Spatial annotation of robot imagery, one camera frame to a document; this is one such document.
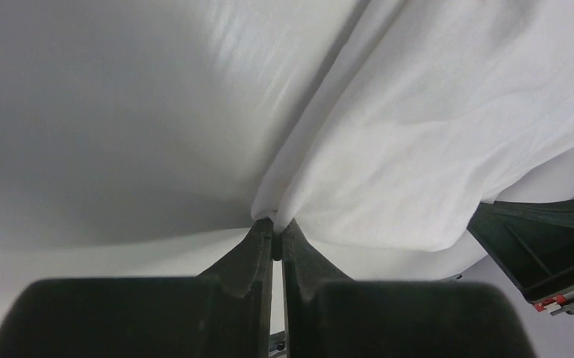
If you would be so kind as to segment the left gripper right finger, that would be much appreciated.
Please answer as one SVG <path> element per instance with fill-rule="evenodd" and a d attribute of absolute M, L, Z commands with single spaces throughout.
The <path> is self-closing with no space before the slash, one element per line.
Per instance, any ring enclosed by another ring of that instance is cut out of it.
<path fill-rule="evenodd" d="M 281 233 L 285 332 L 288 357 L 324 357 L 320 291 L 352 279 L 309 243 L 296 220 Z"/>

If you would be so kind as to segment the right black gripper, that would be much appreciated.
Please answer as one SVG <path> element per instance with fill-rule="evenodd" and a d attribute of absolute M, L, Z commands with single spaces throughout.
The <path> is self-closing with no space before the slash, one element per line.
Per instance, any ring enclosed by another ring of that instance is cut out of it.
<path fill-rule="evenodd" d="M 536 311 L 574 315 L 574 199 L 481 203 L 467 230 Z"/>

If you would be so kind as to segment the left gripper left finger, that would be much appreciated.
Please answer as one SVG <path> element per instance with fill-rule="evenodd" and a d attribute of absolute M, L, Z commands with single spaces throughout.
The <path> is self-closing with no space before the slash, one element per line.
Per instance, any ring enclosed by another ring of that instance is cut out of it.
<path fill-rule="evenodd" d="M 269 356 L 272 241 L 272 221 L 256 221 L 238 245 L 199 275 L 217 280 L 202 357 Z"/>

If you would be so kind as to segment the white t-shirt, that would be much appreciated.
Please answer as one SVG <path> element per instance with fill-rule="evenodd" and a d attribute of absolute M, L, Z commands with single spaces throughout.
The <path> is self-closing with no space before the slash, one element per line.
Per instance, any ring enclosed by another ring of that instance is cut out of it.
<path fill-rule="evenodd" d="M 481 202 L 572 196 L 574 1 L 371 1 L 252 217 L 352 277 L 437 280 L 484 256 Z"/>

